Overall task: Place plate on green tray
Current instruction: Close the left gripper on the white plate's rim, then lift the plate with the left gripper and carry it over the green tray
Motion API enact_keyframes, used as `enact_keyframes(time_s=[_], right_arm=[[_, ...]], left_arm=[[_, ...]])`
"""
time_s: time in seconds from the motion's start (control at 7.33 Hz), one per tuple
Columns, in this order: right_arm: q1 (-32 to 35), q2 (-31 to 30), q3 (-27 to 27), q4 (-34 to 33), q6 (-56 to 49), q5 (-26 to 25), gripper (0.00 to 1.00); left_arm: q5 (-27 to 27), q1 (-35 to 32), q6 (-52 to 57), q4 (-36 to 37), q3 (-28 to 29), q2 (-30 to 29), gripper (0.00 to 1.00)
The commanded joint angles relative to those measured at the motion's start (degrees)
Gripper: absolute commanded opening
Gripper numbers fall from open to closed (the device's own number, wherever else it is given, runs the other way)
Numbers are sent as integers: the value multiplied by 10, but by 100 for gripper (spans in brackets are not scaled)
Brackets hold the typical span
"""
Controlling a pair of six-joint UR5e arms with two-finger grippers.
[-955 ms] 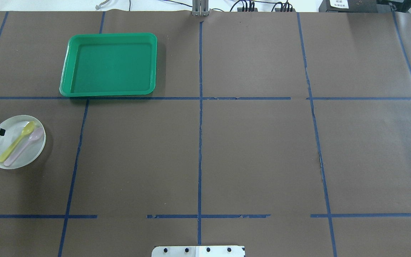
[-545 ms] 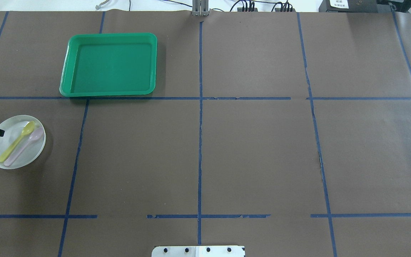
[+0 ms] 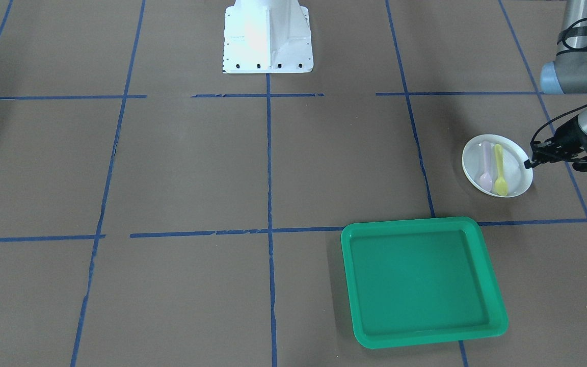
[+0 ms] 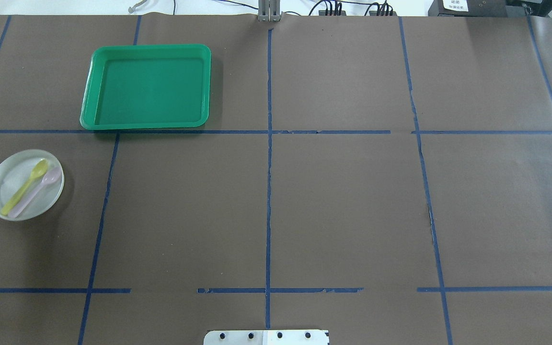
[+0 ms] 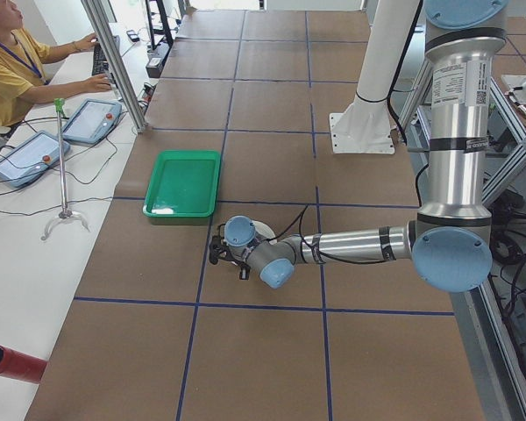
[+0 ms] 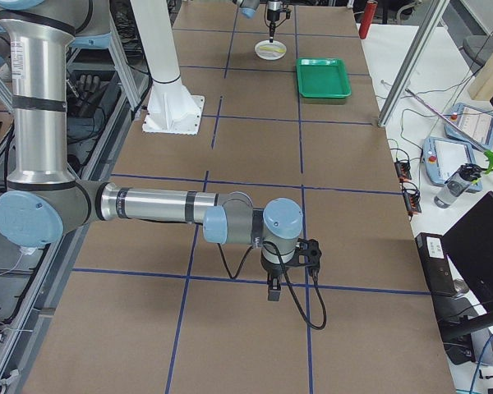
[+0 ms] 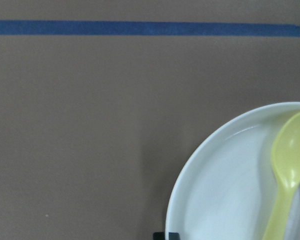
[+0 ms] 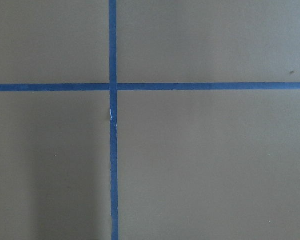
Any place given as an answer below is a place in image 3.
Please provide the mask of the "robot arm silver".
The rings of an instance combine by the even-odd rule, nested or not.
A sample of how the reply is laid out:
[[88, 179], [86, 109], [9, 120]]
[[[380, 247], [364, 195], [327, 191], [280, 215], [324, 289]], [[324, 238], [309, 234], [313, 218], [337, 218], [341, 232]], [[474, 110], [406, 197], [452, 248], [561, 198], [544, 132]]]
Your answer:
[[[568, 1], [553, 61], [543, 65], [540, 86], [546, 94], [587, 93], [587, 1]], [[532, 137], [526, 169], [564, 161], [587, 173], [587, 104], [566, 112], [568, 121], [543, 141]]]

